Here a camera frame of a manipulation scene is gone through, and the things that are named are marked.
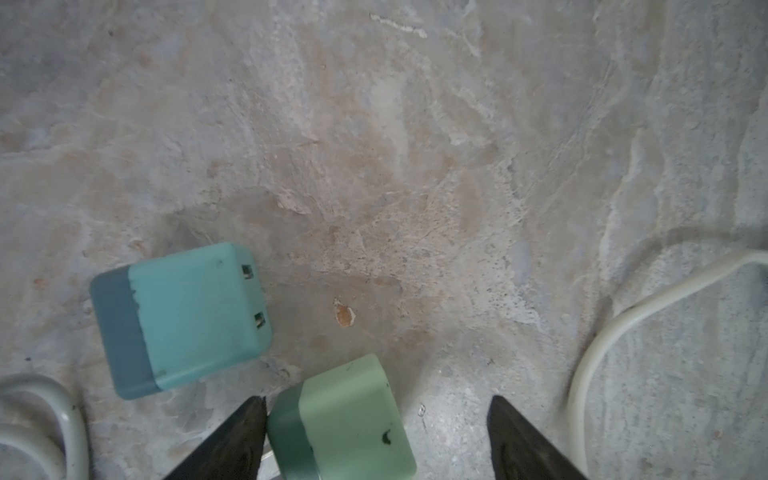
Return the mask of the green charger plug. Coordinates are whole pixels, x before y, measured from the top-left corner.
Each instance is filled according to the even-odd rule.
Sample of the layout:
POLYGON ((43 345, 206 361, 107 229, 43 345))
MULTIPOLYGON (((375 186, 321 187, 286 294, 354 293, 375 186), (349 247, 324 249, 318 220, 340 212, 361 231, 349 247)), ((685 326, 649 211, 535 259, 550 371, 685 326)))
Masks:
POLYGON ((374 354, 281 392, 267 437, 284 479, 411 479, 417 470, 374 354))

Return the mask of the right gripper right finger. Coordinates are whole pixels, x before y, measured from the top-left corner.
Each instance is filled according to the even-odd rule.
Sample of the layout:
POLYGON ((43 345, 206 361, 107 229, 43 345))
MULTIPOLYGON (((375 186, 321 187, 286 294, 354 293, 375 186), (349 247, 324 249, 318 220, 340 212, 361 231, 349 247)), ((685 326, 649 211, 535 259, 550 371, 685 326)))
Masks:
POLYGON ((486 418, 496 480, 586 477, 507 399, 494 395, 486 418))

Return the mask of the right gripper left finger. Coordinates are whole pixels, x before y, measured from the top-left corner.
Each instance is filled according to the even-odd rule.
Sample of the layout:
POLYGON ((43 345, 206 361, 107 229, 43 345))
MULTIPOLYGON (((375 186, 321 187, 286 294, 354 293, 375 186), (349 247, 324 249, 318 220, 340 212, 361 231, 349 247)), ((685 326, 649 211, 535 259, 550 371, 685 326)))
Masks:
POLYGON ((266 399, 248 398, 164 479, 256 479, 266 424, 266 399))

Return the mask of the teal charger plug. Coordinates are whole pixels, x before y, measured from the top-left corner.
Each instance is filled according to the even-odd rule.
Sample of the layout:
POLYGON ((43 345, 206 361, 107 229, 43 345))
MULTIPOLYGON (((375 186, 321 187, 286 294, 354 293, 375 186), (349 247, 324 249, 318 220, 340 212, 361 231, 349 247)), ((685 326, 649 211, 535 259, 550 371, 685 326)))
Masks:
POLYGON ((89 293, 114 389, 125 400, 256 359, 272 341, 256 261, 237 243, 103 272, 89 293))

